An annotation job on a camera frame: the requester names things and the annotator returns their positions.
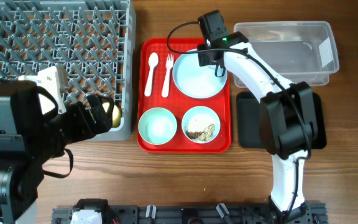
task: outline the red tray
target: red tray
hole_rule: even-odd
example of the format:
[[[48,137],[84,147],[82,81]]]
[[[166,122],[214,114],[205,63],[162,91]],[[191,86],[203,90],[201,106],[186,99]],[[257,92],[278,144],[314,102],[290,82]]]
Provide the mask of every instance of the red tray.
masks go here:
[[[145,142],[137,131],[137,143],[147,152],[163,153],[219,153],[224,152],[231,145],[231,111],[230,111],[230,83],[227,78],[224,88],[215,96],[207,99],[193,99],[183,94],[173,82],[172,74],[170,79],[170,91],[167,98],[161,96],[162,86],[165,78],[165,62],[171,51],[167,48],[167,39],[155,38],[146,41],[142,47],[142,57],[140,61],[139,77],[139,107],[137,120],[147,110],[154,107],[162,107],[171,111],[178,122],[178,129],[171,141],[160,146],[154,146]],[[172,38],[170,45],[173,49],[187,51],[197,48],[197,44],[203,43],[203,39],[195,38]],[[155,68],[152,95],[144,96],[144,88],[149,75],[148,59],[156,52],[159,63]],[[175,61],[180,54],[174,54]],[[214,110],[221,120],[221,130],[218,136],[206,144],[197,144],[190,141],[181,129],[181,119],[183,115],[194,106],[207,106]]]

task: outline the light blue bowl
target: light blue bowl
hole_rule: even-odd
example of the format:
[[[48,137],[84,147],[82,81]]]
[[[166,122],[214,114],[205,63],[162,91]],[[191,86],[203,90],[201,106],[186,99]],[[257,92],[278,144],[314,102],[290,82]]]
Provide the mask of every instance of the light blue bowl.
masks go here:
[[[177,128],[177,119],[165,108],[149,109],[140,117],[138,125],[142,139],[156,146],[169,142]]]

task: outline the white spoon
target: white spoon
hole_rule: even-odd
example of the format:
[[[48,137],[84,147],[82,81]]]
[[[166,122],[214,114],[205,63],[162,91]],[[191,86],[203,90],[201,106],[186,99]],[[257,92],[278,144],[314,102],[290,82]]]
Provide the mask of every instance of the white spoon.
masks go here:
[[[150,55],[149,65],[150,65],[150,72],[149,72],[149,76],[147,77],[146,88],[144,89],[145,96],[151,96],[152,94],[154,68],[158,65],[157,53],[153,52]]]

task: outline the plastic fork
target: plastic fork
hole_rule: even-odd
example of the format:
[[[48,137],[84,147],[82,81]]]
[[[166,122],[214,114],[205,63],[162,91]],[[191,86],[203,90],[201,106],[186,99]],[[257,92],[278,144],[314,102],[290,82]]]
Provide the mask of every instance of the plastic fork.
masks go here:
[[[167,68],[167,73],[165,74],[165,80],[164,80],[164,85],[162,86],[162,97],[166,98],[169,94],[169,83],[170,83],[170,74],[171,74],[171,69],[173,67],[173,54],[168,54],[167,57],[167,62],[165,64],[166,68]]]

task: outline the dish rack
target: dish rack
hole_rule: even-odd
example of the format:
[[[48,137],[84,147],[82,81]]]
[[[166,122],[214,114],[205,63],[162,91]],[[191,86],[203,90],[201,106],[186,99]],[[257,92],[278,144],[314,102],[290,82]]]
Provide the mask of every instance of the dish rack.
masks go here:
[[[0,78],[66,69],[65,105],[100,94],[121,108],[118,128],[94,141],[131,135],[136,14],[130,0],[0,0]]]

